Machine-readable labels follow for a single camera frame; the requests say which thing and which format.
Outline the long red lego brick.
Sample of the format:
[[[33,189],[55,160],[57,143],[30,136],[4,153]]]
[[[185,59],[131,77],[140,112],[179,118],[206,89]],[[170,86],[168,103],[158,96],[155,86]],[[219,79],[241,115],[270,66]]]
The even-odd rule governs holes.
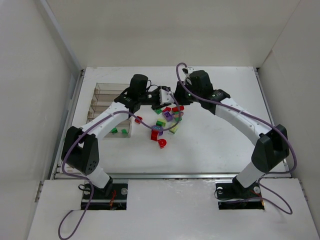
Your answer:
[[[179,106],[179,107],[173,107],[171,110],[172,110],[172,112],[179,112],[179,111],[183,111],[185,108],[184,108],[184,106]]]

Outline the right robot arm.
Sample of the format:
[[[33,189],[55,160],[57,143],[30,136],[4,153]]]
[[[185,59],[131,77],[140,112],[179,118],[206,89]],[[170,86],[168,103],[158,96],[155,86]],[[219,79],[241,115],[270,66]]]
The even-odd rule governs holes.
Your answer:
[[[252,116],[240,107],[222,89],[215,89],[209,74],[204,70],[182,69],[183,81],[178,81],[174,93],[180,105],[194,102],[227,121],[254,145],[250,163],[232,180],[232,190],[240,194],[250,188],[260,177],[270,172],[290,153],[287,130],[282,125],[272,126]]]

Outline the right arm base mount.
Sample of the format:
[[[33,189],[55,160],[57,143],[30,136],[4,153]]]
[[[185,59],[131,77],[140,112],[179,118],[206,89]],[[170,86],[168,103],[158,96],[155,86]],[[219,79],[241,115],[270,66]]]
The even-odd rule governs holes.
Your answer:
[[[215,182],[214,196],[219,210],[264,210],[261,188],[257,181],[243,187],[236,177]]]

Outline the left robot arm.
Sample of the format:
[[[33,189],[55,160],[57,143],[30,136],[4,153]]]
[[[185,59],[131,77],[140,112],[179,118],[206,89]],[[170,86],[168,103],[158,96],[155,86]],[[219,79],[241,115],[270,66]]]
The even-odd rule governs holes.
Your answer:
[[[141,106],[148,105],[154,109],[162,107],[165,88],[158,86],[150,91],[149,79],[143,74],[135,74],[130,85],[111,105],[91,122],[81,126],[71,126],[64,139],[61,160],[62,172],[67,175],[65,167],[78,170],[80,178],[91,183],[92,190],[104,196],[111,192],[113,179],[100,166],[100,141],[121,122],[129,119]]]

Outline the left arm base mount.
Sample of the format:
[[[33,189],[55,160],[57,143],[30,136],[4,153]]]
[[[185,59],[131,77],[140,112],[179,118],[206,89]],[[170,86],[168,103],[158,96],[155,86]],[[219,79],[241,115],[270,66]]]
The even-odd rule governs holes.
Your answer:
[[[91,185],[85,181],[78,185],[82,191],[80,209],[84,210],[88,205],[88,210],[105,210],[105,211],[124,211],[127,209],[127,197],[129,185],[128,181],[113,180],[107,189],[93,187],[93,196],[91,196]]]

